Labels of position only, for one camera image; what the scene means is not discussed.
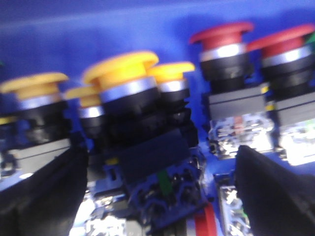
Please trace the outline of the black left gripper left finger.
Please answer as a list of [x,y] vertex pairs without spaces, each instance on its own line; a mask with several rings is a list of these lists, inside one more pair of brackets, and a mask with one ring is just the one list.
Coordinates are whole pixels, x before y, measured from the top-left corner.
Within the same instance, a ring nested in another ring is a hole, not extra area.
[[1,191],[2,236],[67,236],[87,187],[88,153],[70,148]]

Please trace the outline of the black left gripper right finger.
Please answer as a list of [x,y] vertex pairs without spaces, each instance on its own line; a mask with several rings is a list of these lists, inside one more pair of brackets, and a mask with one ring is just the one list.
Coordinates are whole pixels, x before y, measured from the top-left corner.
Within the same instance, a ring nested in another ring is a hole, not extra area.
[[235,180],[255,236],[315,234],[313,174],[296,174],[249,146],[239,146]]

